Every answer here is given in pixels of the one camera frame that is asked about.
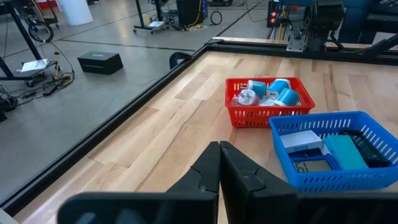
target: white paper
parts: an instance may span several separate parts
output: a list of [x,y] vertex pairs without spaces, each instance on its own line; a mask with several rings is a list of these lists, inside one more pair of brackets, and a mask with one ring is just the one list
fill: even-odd
[[163,25],[164,21],[154,21],[151,22],[151,24],[148,25],[148,27],[160,27],[161,25]]
[[21,72],[45,69],[48,62],[49,61],[47,59],[37,60],[33,62],[26,62],[24,63],[24,66],[22,66]]

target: white container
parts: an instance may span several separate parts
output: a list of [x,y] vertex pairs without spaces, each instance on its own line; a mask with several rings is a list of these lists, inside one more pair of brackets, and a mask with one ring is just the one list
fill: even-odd
[[91,16],[90,8],[88,7],[86,0],[58,1],[70,26],[78,26],[93,22],[93,16]]
[[280,137],[287,153],[299,152],[308,149],[321,149],[322,139],[313,131],[301,131],[292,134],[286,134]]

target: blue basket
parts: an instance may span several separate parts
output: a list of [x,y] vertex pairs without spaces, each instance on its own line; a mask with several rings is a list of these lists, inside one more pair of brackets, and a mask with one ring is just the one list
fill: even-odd
[[[381,189],[398,180],[398,140],[361,111],[280,116],[269,119],[275,151],[290,184],[301,191],[322,192],[336,190]],[[337,135],[342,129],[360,130],[367,139],[391,161],[390,167],[366,170],[334,170],[298,173],[280,140],[281,135],[312,130],[321,139]]]

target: gray floor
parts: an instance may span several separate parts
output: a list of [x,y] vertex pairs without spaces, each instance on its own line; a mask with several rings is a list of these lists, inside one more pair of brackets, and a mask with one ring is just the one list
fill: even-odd
[[[155,14],[153,5],[140,1],[142,11]],[[249,0],[248,8],[258,1]],[[0,201],[165,75],[169,70],[169,56],[175,49],[192,53],[220,34],[264,38],[266,22],[250,22],[246,6],[238,7],[238,4],[234,2],[230,7],[218,8],[223,15],[219,26],[190,32],[170,29],[154,35],[146,30],[133,34],[133,25],[139,23],[133,0],[102,0],[90,6],[94,22],[78,27],[68,26],[64,16],[58,13],[60,29],[54,28],[54,44],[71,61],[76,80],[51,97],[32,101],[7,113],[8,120],[0,123]],[[253,19],[264,19],[266,6],[267,1],[263,1],[252,10]],[[175,8],[175,3],[171,1],[169,7]],[[10,17],[7,20],[6,63],[14,71],[21,67],[20,62],[33,60],[33,56],[15,23]],[[2,17],[0,55],[4,54],[5,21]],[[205,19],[203,25],[209,24],[210,20]],[[51,45],[39,44],[38,49],[45,58],[56,59]],[[76,58],[92,50],[119,53],[124,68],[111,76],[83,73]],[[68,71],[65,59],[58,59],[63,70]],[[2,84],[9,90],[25,88],[22,82]]]

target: wooden tabletop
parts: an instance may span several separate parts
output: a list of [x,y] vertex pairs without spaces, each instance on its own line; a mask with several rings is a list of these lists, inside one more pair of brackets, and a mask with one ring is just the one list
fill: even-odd
[[[398,137],[397,72],[384,65],[207,52],[14,218],[55,223],[59,206],[79,192],[163,192],[210,141],[231,142],[285,180],[270,129],[232,128],[226,78],[299,77],[316,104],[311,113],[363,110]],[[219,223],[227,222],[223,203],[221,197]]]

